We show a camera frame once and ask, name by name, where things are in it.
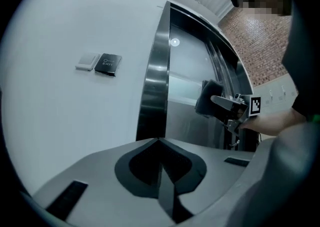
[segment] round light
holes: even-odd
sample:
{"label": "round light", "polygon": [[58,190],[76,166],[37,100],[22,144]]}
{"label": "round light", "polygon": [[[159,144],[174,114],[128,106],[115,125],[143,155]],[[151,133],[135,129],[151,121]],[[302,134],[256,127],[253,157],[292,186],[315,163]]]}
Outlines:
{"label": "round light", "polygon": [[179,46],[179,44],[180,44],[180,40],[179,39],[177,39],[177,38],[171,39],[171,46],[177,47],[177,46]]}

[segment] forearm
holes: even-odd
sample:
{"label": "forearm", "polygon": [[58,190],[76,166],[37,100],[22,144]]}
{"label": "forearm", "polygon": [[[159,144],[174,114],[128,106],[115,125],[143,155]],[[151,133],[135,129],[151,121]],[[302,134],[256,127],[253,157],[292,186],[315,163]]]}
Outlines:
{"label": "forearm", "polygon": [[259,115],[247,120],[240,128],[251,129],[268,136],[277,136],[282,130],[304,121],[306,119],[303,115],[290,109],[269,115]]}

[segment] dark shirt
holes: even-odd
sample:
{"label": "dark shirt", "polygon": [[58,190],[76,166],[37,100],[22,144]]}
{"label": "dark shirt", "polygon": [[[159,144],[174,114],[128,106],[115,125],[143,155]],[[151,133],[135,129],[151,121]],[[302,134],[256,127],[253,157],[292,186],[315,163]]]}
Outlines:
{"label": "dark shirt", "polygon": [[307,116],[307,111],[306,111],[306,107],[304,107],[303,101],[301,99],[301,96],[298,94],[298,96],[296,97],[292,108],[295,109],[298,113],[300,113],[303,116]]}

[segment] ceiling light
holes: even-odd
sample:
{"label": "ceiling light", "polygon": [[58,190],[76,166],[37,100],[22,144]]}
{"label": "ceiling light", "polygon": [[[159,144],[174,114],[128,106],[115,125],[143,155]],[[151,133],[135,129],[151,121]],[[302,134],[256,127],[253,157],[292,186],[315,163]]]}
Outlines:
{"label": "ceiling light", "polygon": [[179,46],[179,44],[180,44],[180,40],[179,39],[177,39],[177,38],[171,39],[171,46],[177,47],[177,46]]}

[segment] brick wall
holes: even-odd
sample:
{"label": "brick wall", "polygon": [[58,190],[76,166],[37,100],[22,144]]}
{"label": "brick wall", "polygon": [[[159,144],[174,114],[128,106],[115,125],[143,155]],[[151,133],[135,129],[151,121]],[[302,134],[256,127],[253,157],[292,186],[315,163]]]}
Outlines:
{"label": "brick wall", "polygon": [[256,19],[240,8],[233,8],[219,22],[218,26],[242,59],[254,87],[287,73],[281,61],[288,43],[290,22],[290,16]]}

